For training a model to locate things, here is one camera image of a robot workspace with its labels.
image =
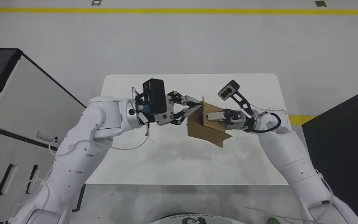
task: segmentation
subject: camera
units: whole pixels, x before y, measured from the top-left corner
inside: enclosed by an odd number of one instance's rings
[[[231,80],[224,88],[222,88],[218,95],[222,100],[227,100],[234,95],[240,88],[240,85],[235,81]]]

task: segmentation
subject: cardboard box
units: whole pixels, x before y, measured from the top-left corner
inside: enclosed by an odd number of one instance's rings
[[[188,136],[209,141],[220,148],[224,147],[224,140],[232,136],[225,132],[225,125],[221,122],[207,120],[206,114],[223,111],[222,108],[208,104],[202,100],[202,107],[192,113],[187,119]]]

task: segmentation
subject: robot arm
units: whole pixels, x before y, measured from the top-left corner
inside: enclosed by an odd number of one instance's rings
[[[225,109],[206,117],[225,123],[227,129],[239,129],[258,135],[267,158],[297,197],[302,219],[320,223],[358,223],[357,215],[333,195],[322,174],[313,167],[307,149],[289,124],[287,114],[268,112],[279,111],[274,109],[261,112],[251,109],[238,89],[239,85],[231,81],[218,95],[223,100],[231,97],[239,104],[240,110]]]
[[[74,197],[105,158],[114,136],[144,125],[149,129],[149,123],[179,125],[201,106],[198,100],[176,91],[165,95],[162,80],[145,82],[143,90],[138,94],[132,89],[135,99],[91,99],[79,123],[59,146],[52,172],[43,183],[46,187],[30,198],[9,223],[69,223]],[[188,108],[175,113],[175,103]]]

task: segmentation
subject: white table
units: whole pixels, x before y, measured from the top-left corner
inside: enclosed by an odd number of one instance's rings
[[[222,108],[238,108],[229,99],[222,101],[218,91],[230,80],[236,80],[247,100],[261,108],[286,109],[280,85],[274,74],[157,74],[106,77],[102,95],[131,97],[131,87],[142,91],[142,83],[150,78],[164,80],[166,93],[176,90]],[[86,184],[280,184],[286,180],[267,159],[258,137],[238,130],[228,131],[233,137],[224,148],[187,136],[182,125],[150,126],[145,145],[132,151],[110,149]],[[113,146],[134,147],[142,143],[145,128],[116,137]]]

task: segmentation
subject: yellow floor line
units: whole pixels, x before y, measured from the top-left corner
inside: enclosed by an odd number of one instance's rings
[[[358,15],[358,10],[260,8],[0,8],[0,13]]]
[[[314,115],[289,115],[291,125],[302,125],[315,117]]]

